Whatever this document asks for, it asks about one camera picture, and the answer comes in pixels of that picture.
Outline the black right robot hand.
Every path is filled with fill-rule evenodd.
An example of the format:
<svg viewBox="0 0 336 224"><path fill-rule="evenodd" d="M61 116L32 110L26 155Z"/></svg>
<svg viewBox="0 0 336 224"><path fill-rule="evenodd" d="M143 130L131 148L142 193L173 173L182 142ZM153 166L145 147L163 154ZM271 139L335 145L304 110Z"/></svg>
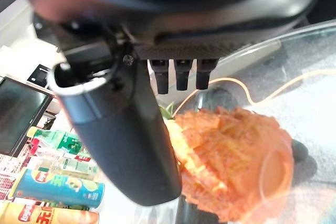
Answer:
<svg viewBox="0 0 336 224"><path fill-rule="evenodd" d="M66 61L51 90L112 183L142 206L181 194L181 178L158 103L169 62L186 90L192 62L206 89L220 58L291 29L316 0L29 0L37 37Z"/></svg>

